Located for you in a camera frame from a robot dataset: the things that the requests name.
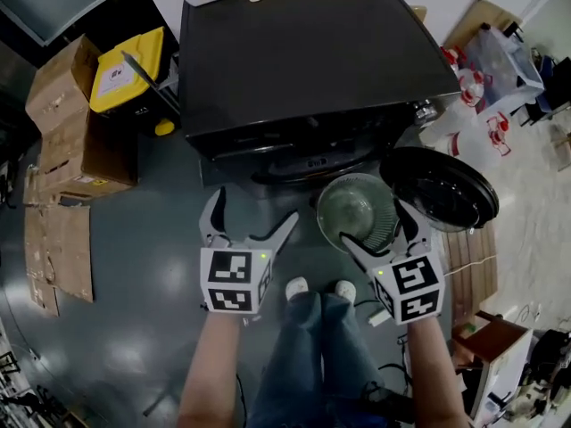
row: blue jeans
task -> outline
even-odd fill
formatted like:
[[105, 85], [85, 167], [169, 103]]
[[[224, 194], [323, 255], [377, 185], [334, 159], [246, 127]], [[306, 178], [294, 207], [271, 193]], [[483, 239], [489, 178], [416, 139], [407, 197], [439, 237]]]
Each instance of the blue jeans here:
[[[369, 426], [341, 421], [332, 402], [359, 399], [382, 379], [360, 336], [355, 309], [334, 294], [300, 293], [285, 318], [248, 419], [249, 428]], [[323, 375], [321, 372], [323, 356]], [[375, 426], [382, 426], [382, 418]]]

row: black lid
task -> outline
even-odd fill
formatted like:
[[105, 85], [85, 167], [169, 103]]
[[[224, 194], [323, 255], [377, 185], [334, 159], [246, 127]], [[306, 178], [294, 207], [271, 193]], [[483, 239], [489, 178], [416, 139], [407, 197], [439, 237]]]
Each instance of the black lid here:
[[463, 161], [431, 149], [393, 149], [380, 166], [381, 178], [404, 202], [444, 231], [482, 227], [498, 215], [498, 195]]

